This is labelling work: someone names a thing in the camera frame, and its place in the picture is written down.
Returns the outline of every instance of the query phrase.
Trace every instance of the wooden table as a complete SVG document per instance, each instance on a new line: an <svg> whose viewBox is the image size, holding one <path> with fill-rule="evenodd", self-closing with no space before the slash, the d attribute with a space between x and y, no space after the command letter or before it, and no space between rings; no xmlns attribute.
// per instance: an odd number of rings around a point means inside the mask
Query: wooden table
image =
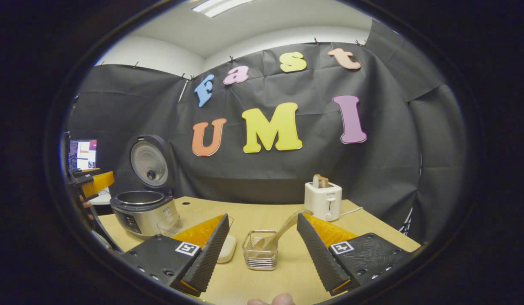
<svg viewBox="0 0 524 305"><path fill-rule="evenodd" d="M246 305L249 299L262 299L267 303L278 294L288 292L297 305L314 304L330 299L314 268L307 247L295 226L279 240L279 258L273 271L250 270L243 259L241 245L250 230L278 230L283 222L303 205L253 205L181 197L175 199L180 216L198 216L201 221L228 213L234 222L229 234L237 240L231 261L217 264L207 292L202 299L216 305ZM349 200L341 203L341 212L354 210L358 206ZM99 216L102 224L123 249L139 245L144 239L124 230L115 215ZM375 233L401 247L414 251L420 245L385 224L364 210L343 215L332 222L336 226L360 236Z"/></svg>

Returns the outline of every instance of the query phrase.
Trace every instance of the foam letter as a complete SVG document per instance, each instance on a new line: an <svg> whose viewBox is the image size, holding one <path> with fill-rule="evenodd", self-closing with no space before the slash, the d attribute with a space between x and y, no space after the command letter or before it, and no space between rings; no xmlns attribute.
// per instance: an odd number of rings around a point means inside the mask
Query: foam letter
<svg viewBox="0 0 524 305"><path fill-rule="evenodd" d="M202 83L200 83L200 85L194 89L194 92L198 94L198 99L200 99L200 104L198 104L198 107L204 106L204 104L206 104L206 102L210 99L211 93L209 91L213 89L213 83L211 83L211 80L214 77L215 75L208 75L206 79L204 79Z"/></svg>
<svg viewBox="0 0 524 305"><path fill-rule="evenodd" d="M280 104L275 108L271 122L268 122L258 108L243 112L241 117L245 119L247 124L247 144L243 147L243 151L247 154L260 151L260 144L256 141L257 135L264 148L270 150L277 133L279 133L279 139L275 148L278 150L300 149L303 144L298 139L295 127L295 111L297 108L296 103Z"/></svg>
<svg viewBox="0 0 524 305"><path fill-rule="evenodd" d="M249 76L247 75L248 71L249 67L247 66L233 68L229 71L229 75L224 79L223 83L225 85L232 85L233 83L243 83L243 81L246 81L249 78Z"/></svg>
<svg viewBox="0 0 524 305"><path fill-rule="evenodd" d="M347 69L359 69L362 65L359 62L353 62L349 56L353 56L351 52L345 52L342 48L336 48L328 52L330 56L335 57L337 62Z"/></svg>
<svg viewBox="0 0 524 305"><path fill-rule="evenodd" d="M209 157L219 150L219 147L221 146L221 138L223 135L223 126L225 123L226 119L224 118L216 119L211 122L211 125L213 125L213 140L211 141L210 146L204 146L204 131L209 124L202 122L193 126L194 135L192 149L196 156Z"/></svg>
<svg viewBox="0 0 524 305"><path fill-rule="evenodd" d="M301 71L307 67L307 62L302 59L303 54L300 52L285 53L279 57L281 70L284 72Z"/></svg>
<svg viewBox="0 0 524 305"><path fill-rule="evenodd" d="M354 95L338 95L334 98L334 102L341 109L341 117L343 118L341 142L344 144L361 143L367 139L367 135L362 131L360 125L357 107L359 101Z"/></svg>

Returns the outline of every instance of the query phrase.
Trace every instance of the monitor screen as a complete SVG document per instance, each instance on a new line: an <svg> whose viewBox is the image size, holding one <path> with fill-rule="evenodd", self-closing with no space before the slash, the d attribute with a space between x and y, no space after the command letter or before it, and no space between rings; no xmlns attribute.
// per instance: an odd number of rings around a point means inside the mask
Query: monitor screen
<svg viewBox="0 0 524 305"><path fill-rule="evenodd" d="M70 169L96 168L96 140L70 140L68 164Z"/></svg>

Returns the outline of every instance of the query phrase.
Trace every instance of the white wall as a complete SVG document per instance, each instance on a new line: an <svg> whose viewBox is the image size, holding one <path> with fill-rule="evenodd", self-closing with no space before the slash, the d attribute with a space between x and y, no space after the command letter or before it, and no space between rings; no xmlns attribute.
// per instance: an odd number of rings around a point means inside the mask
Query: white wall
<svg viewBox="0 0 524 305"><path fill-rule="evenodd" d="M169 42L140 36L127 36L110 48L95 64L128 64L185 77L199 75L205 59Z"/></svg>
<svg viewBox="0 0 524 305"><path fill-rule="evenodd" d="M342 27L301 27L265 33L213 54L206 59L202 66L202 72L229 61L229 56L240 58L253 52L286 46L287 44L314 42L314 37L317 38L318 42L354 43L358 40L363 44L368 36L369 31Z"/></svg>
<svg viewBox="0 0 524 305"><path fill-rule="evenodd" d="M239 42L224 50L203 58L172 43L141 36L127 36L113 46L95 65L129 64L151 68L185 77L197 76L202 72L230 60L253 52L287 44L314 42L364 43L369 31L342 27L301 27L265 33Z"/></svg>

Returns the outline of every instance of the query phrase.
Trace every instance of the metal utensil holder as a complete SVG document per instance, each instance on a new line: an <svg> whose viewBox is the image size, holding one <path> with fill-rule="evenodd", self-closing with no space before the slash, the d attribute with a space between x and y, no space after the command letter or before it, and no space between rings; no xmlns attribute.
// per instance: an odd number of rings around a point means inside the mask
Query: metal utensil holder
<svg viewBox="0 0 524 305"><path fill-rule="evenodd" d="M243 257L247 268L252 270L274 270L277 268L277 247L270 251L253 250L254 245L264 237L276 234L274 230L252 230L243 242Z"/></svg>

